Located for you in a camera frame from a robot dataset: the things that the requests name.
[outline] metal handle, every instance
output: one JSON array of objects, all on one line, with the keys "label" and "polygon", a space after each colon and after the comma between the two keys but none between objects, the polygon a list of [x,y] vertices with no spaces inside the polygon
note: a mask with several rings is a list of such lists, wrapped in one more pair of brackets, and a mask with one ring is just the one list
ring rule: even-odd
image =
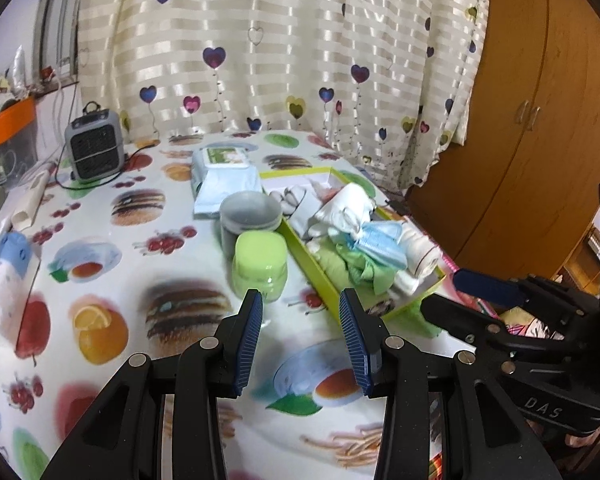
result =
[{"label": "metal handle", "polygon": [[536,126],[536,119],[538,118],[539,113],[540,113],[539,106],[534,108],[534,110],[531,112],[531,118],[529,119],[529,126],[526,129],[528,132],[531,132],[534,129],[534,126]]},{"label": "metal handle", "polygon": [[522,124],[522,119],[525,118],[526,108],[529,106],[529,99],[523,102],[516,112],[516,124]]}]

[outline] curtain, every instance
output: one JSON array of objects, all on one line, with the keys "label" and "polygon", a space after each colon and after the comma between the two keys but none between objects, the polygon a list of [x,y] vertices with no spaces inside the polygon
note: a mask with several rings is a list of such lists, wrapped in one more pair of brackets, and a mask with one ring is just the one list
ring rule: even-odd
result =
[{"label": "curtain", "polygon": [[128,140],[311,130],[388,190],[464,143],[489,0],[80,0],[83,102]]}]

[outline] green cloth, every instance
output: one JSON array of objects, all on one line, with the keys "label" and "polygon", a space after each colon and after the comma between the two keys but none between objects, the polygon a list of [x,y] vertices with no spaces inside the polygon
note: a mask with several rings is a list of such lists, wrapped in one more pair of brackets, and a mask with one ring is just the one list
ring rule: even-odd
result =
[{"label": "green cloth", "polygon": [[354,285],[349,279],[349,271],[347,264],[336,251],[335,245],[328,238],[320,240],[320,249],[314,253],[314,258],[320,265],[320,268],[327,275],[328,279],[333,283],[336,290],[344,290],[345,288],[354,288],[358,295],[358,299],[365,310],[376,306],[378,303],[387,301],[389,295],[374,293],[370,283],[361,282]]},{"label": "green cloth", "polygon": [[384,294],[394,284],[397,269],[381,265],[365,253],[349,249],[344,243],[336,243],[335,247],[347,264],[349,277],[355,285],[370,283],[374,293]]}]

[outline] table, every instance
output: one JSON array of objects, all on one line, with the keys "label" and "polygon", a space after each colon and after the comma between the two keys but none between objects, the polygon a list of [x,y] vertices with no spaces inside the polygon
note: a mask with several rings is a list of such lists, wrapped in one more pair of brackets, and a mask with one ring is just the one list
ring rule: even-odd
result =
[{"label": "table", "polygon": [[[25,232],[40,246],[42,262],[19,348],[0,348],[0,450],[24,480],[39,478],[131,354],[180,352],[240,306],[228,285],[216,222],[192,217],[192,150],[217,143],[247,149],[261,171],[333,166],[361,174],[315,134],[260,132],[162,139],[119,179],[95,190],[66,191],[52,182]],[[68,184],[69,174],[61,164],[58,180]],[[376,201],[385,199],[376,189]],[[288,270],[281,299],[264,310],[250,385],[241,398],[219,403],[230,480],[371,478],[384,400],[366,399],[352,386],[337,323],[291,257]],[[437,293],[465,299],[448,279]],[[90,316],[104,316],[109,327],[85,329]],[[446,332],[434,339],[408,333],[400,317],[388,328],[428,352],[451,356],[470,348]],[[165,480],[171,478],[171,408],[168,401]],[[347,442],[361,440],[365,452],[338,455]],[[432,458],[439,451],[439,442],[432,443]]]}]

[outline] wardrobe door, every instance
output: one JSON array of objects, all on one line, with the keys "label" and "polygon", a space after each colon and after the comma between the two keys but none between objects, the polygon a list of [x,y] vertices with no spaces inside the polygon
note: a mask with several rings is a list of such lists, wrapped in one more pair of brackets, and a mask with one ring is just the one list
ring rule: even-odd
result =
[{"label": "wardrobe door", "polygon": [[551,277],[598,208],[600,19],[549,0],[546,55],[525,133],[496,197],[457,258],[501,278]]},{"label": "wardrobe door", "polygon": [[520,142],[538,86],[546,15],[547,0],[490,0],[465,145],[451,144],[410,195],[414,218],[450,256],[478,225]]}]

